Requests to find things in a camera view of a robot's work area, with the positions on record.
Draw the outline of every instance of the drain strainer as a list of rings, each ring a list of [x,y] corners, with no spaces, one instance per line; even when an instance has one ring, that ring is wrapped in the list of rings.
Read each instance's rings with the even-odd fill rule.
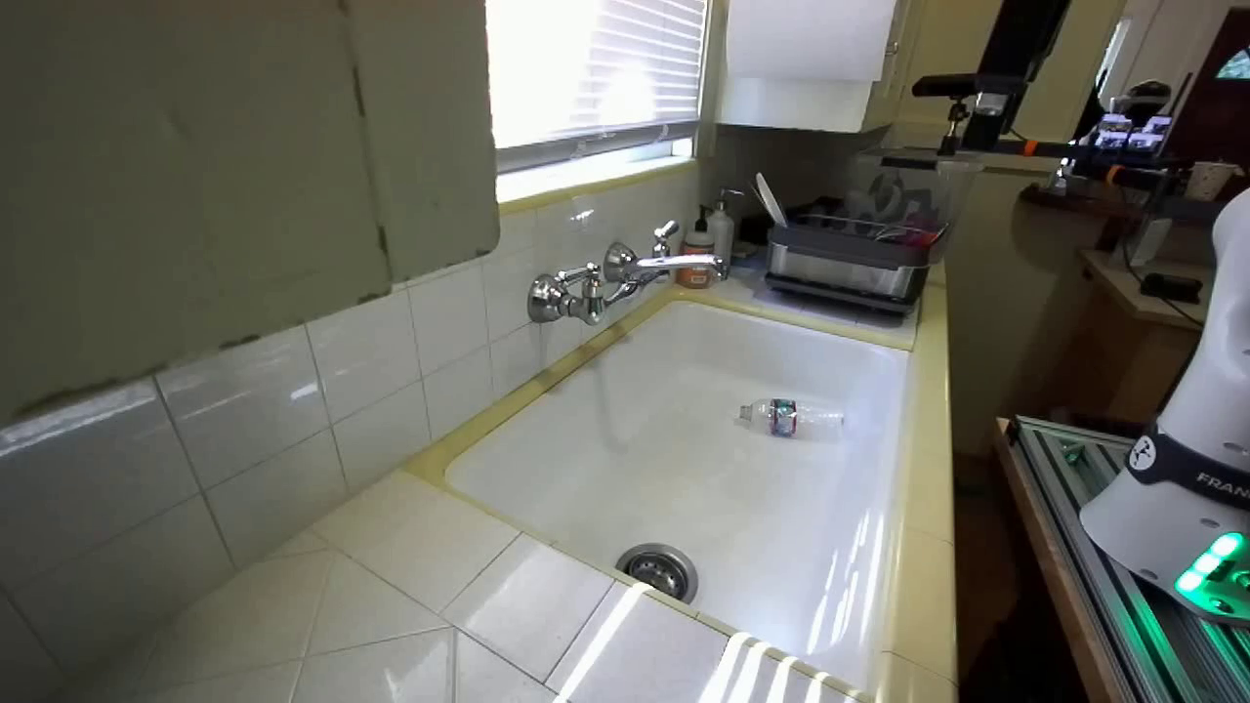
[[[669,543],[641,543],[641,548],[629,548],[620,558],[618,558],[618,571],[674,599],[674,603],[695,603],[695,591],[701,591],[701,571],[686,553],[680,553],[674,548]]]

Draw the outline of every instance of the tiled countertop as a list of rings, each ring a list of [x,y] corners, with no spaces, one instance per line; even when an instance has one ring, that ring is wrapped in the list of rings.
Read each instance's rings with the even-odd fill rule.
[[[917,321],[895,329],[779,310],[742,282],[661,298],[755,310],[915,351],[879,691],[853,695],[823,672],[590,571],[414,478],[538,393],[538,380],[438,440],[409,471],[389,471],[194,603],[79,700],[954,700],[941,271]]]

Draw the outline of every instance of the electronic device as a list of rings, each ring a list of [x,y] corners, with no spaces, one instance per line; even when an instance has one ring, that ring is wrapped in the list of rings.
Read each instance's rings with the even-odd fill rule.
[[[1081,527],[1188,608],[1250,626],[1250,192],[1219,209],[1211,241],[1194,360]]]

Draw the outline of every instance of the white sink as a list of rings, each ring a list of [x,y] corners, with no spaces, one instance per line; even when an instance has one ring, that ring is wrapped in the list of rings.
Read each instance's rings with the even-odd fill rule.
[[[669,543],[695,608],[870,686],[905,351],[707,303],[669,303],[451,465],[530,534],[613,567]],[[755,397],[815,397],[827,436],[737,425]]]

